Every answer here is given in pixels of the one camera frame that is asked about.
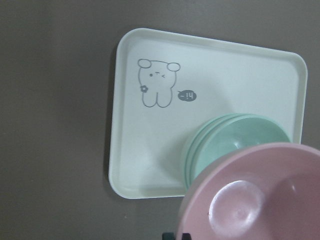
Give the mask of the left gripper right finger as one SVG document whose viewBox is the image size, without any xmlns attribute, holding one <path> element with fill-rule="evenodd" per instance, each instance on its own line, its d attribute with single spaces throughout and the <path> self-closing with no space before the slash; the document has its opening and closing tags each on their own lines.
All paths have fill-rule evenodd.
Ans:
<svg viewBox="0 0 320 240">
<path fill-rule="evenodd" d="M 192 240 L 190 233 L 183 233 L 181 236 L 181 240 Z"/>
</svg>

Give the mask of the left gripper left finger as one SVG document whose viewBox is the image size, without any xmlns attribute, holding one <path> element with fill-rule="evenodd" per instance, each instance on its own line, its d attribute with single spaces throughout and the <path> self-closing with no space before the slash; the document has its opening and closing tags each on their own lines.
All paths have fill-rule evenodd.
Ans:
<svg viewBox="0 0 320 240">
<path fill-rule="evenodd" d="M 173 232 L 162 233 L 162 240 L 175 240 L 175 234 Z"/>
</svg>

